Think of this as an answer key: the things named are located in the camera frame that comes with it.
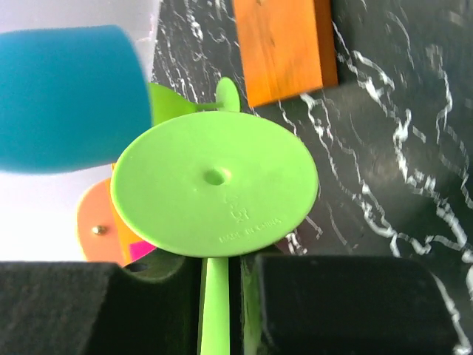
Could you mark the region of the blue plastic wine glass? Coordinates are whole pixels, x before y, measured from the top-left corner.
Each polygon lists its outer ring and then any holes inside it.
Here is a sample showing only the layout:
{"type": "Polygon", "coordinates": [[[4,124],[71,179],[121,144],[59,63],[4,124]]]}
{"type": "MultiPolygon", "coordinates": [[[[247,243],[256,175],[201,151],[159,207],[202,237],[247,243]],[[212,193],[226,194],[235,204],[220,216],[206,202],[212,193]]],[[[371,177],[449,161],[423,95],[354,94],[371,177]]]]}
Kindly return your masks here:
{"type": "Polygon", "coordinates": [[[116,25],[1,35],[1,169],[43,174],[115,162],[152,126],[147,80],[116,25]]]}

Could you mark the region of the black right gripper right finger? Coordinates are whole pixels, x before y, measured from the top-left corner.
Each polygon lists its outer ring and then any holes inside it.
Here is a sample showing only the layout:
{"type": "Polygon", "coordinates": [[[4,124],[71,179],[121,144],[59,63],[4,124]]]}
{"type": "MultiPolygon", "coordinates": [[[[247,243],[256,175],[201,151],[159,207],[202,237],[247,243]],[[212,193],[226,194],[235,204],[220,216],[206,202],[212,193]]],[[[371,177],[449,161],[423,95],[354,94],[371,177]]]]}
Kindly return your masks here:
{"type": "Polygon", "coordinates": [[[433,275],[394,257],[241,260],[244,354],[453,354],[460,337],[433,275]]]}

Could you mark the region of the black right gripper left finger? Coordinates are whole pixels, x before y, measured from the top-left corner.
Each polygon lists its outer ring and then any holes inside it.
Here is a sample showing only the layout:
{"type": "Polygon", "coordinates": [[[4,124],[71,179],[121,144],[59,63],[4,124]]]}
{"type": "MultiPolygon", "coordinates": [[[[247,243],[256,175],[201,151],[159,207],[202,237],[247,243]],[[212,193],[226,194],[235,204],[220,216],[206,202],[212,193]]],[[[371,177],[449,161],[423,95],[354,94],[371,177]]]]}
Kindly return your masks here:
{"type": "Polygon", "coordinates": [[[201,262],[1,264],[3,354],[195,354],[201,262]]]}

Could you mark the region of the green wine glass front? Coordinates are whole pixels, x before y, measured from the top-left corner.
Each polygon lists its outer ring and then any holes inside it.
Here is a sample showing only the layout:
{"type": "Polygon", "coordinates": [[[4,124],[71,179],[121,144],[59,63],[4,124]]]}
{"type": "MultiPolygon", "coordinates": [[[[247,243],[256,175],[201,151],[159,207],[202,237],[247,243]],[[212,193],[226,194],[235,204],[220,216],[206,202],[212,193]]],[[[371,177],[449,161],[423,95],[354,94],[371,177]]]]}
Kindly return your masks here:
{"type": "Polygon", "coordinates": [[[164,251],[203,260],[200,354],[231,349],[230,257],[277,243],[308,215],[319,177],[302,141],[242,112],[198,112],[136,138],[112,173],[122,221],[164,251]]]}

